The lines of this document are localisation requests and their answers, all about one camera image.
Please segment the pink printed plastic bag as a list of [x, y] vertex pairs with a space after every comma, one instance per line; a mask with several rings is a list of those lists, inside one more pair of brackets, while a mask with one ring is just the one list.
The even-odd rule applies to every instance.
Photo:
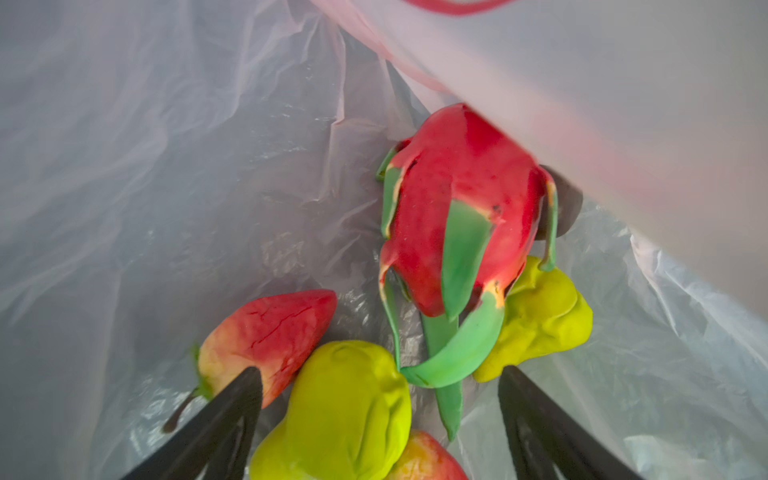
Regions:
[[[256, 298], [390, 347], [375, 171], [427, 114], [309, 1], [3, 2], [2, 477], [123, 477]], [[592, 200], [558, 265], [594, 330], [525, 374], [647, 479], [765, 478], [766, 322]]]

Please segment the green yellow starfruit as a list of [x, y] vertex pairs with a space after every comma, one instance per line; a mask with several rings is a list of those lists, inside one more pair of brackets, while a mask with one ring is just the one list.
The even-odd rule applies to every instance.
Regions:
[[499, 337], [473, 372], [478, 383], [498, 378], [505, 367], [574, 349], [593, 331], [594, 312], [572, 280], [560, 269], [539, 269], [529, 256], [505, 301]]

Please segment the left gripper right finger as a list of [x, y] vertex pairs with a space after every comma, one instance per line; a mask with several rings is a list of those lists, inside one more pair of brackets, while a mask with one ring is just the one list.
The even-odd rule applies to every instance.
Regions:
[[498, 398], [519, 479], [637, 479], [518, 367], [503, 369]]

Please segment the red mango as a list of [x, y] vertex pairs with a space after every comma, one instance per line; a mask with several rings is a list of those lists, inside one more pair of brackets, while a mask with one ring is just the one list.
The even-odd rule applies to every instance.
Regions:
[[468, 480], [457, 460], [431, 435], [413, 430], [387, 480]]

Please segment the dark purple plum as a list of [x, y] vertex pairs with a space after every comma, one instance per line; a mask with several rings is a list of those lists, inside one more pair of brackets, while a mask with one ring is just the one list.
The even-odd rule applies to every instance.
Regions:
[[[583, 204], [583, 193], [568, 179], [564, 178], [559, 172], [547, 165], [542, 165], [553, 178], [558, 192], [558, 228], [557, 237], [564, 236], [573, 227], [576, 219], [581, 212]], [[546, 239], [546, 230], [548, 224], [548, 205], [547, 200], [543, 199], [541, 203], [541, 214], [535, 239], [544, 241]]]

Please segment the pink dragon fruit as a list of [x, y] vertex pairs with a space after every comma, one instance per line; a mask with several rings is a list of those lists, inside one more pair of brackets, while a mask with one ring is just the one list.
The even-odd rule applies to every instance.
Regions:
[[489, 356], [505, 300], [537, 238], [543, 271], [556, 264], [556, 182], [527, 151], [457, 103], [428, 117], [383, 160], [379, 294], [392, 330], [395, 274], [421, 315], [427, 359], [402, 372], [435, 392], [450, 438], [460, 430], [462, 383]]

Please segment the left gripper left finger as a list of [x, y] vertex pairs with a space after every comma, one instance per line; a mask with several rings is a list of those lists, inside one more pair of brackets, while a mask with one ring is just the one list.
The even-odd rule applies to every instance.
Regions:
[[262, 381], [244, 369], [127, 479], [242, 479], [262, 406]]

